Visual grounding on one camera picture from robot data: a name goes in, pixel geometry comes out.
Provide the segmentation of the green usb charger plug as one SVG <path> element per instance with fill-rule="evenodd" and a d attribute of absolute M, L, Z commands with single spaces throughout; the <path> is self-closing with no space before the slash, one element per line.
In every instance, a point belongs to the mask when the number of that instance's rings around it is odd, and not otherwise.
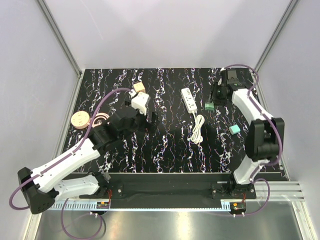
<path fill-rule="evenodd" d="M 213 112 L 213 111 L 215 110 L 215 105 L 214 105 L 213 102 L 207 101 L 207 102 L 205 103 L 205 105 L 204 105 L 204 109 L 205 109 L 206 111 L 211 111 L 211 112 Z"/>

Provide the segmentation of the light teal charger cube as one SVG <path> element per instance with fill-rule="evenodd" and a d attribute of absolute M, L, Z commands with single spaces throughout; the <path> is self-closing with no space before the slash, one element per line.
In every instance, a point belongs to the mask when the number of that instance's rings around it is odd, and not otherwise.
<path fill-rule="evenodd" d="M 237 124 L 230 126 L 228 129 L 232 135 L 236 135 L 241 132 L 241 129 Z"/>

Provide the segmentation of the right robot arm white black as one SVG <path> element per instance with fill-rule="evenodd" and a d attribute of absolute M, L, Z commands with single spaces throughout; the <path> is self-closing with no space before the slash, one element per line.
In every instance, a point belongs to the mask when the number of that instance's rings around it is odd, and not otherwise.
<path fill-rule="evenodd" d="M 232 102 L 249 124 L 244 159 L 226 185 L 228 195 L 236 199 L 249 191 L 255 176 L 263 167 L 279 162 L 283 151 L 285 122 L 281 117 L 273 117 L 261 106 L 250 88 L 240 83 L 234 69 L 221 69 L 220 81 L 211 87 L 209 99 L 218 106 Z"/>

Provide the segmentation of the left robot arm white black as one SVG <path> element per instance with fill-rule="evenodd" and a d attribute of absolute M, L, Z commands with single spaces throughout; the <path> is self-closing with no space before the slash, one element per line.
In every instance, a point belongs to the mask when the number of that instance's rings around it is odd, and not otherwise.
<path fill-rule="evenodd" d="M 65 180 L 80 166 L 104 156 L 136 131 L 153 132 L 159 124 L 153 112 L 147 120 L 150 96 L 140 92 L 107 120 L 91 129 L 74 147 L 50 162 L 34 168 L 21 168 L 17 172 L 21 192 L 27 208 L 36 215 L 49 209 L 55 202 L 72 197 L 103 198 L 108 193 L 108 181 L 91 173 L 82 178 Z"/>

